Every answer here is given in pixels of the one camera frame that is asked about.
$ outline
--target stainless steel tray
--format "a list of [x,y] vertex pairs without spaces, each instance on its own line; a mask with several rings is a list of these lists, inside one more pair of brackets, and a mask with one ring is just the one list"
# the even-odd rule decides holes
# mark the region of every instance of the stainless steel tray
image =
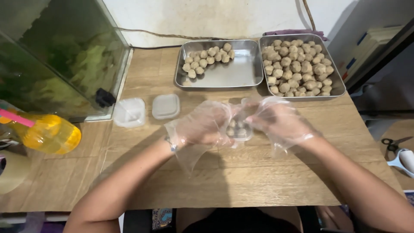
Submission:
[[[231,44],[235,52],[233,60],[228,63],[214,62],[207,65],[202,75],[195,79],[189,78],[183,71],[184,60],[192,51],[208,50],[211,47],[223,47],[225,43]],[[231,90],[234,88],[252,88],[263,81],[262,56],[259,45],[252,40],[224,40],[224,41],[190,41],[181,47],[178,55],[176,75],[174,82],[183,90]],[[191,87],[183,86],[186,80],[191,81]]]
[[[325,55],[325,58],[328,58],[332,61],[332,67],[334,68],[334,72],[329,76],[330,79],[332,79],[332,91],[330,96],[306,96],[306,97],[283,97],[289,101],[320,101],[320,100],[331,100],[333,98],[339,97],[347,91],[345,88],[344,82],[341,79],[341,76],[339,75],[338,69],[335,66],[334,61],[332,60],[331,55],[329,54],[328,50],[325,48],[322,39],[314,34],[290,34],[290,35],[274,35],[274,36],[264,36],[259,39],[259,47],[260,47],[260,57],[262,55],[262,49],[264,49],[266,46],[269,46],[274,40],[281,40],[281,41],[292,41],[301,39],[305,43],[309,41],[314,41],[315,44],[320,44],[322,46],[322,52]],[[270,92],[269,85],[267,85],[267,89],[269,90],[269,93],[273,95],[273,93]]]

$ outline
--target pink handle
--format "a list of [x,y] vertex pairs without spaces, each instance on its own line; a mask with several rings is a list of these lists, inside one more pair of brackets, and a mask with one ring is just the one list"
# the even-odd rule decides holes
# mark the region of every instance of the pink handle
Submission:
[[32,127],[34,125],[34,122],[31,120],[28,120],[26,118],[23,118],[21,116],[18,116],[14,113],[11,113],[9,111],[6,111],[4,109],[0,109],[0,116],[5,117],[5,118],[9,118],[12,121],[16,121],[22,125],[25,125],[27,127]]

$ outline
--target wooden table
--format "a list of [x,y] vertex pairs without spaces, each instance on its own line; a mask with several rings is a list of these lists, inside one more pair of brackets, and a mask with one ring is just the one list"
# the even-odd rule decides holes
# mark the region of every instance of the wooden table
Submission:
[[[73,152],[44,155],[29,150],[32,171],[23,184],[0,196],[0,209],[70,211],[93,184],[165,133],[163,124],[168,120],[156,120],[151,114],[157,95],[176,93],[181,100],[180,116],[184,116],[204,100],[240,103],[255,92],[266,92],[265,83],[257,90],[184,92],[173,85],[178,51],[134,51],[121,98],[145,101],[144,126],[126,129],[111,121],[82,123],[83,138]],[[402,193],[348,94],[294,105],[328,141]],[[274,159],[269,140],[255,132],[236,149],[209,150],[196,164],[192,177],[171,159],[136,194],[129,208],[337,205],[342,200],[312,155],[300,152]]]

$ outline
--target glass tank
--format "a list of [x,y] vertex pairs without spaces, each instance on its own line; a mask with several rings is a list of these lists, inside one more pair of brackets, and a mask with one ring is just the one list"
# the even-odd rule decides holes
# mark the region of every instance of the glass tank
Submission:
[[129,53],[102,2],[0,0],[0,99],[64,118],[106,115]]

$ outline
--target bracelet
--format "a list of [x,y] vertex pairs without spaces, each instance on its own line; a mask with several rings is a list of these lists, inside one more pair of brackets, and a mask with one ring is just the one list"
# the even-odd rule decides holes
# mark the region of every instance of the bracelet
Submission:
[[177,151],[178,146],[173,145],[173,144],[171,143],[170,136],[165,135],[164,140],[165,140],[165,141],[167,141],[167,142],[170,144],[170,149],[171,149],[171,152],[176,152],[176,151]]

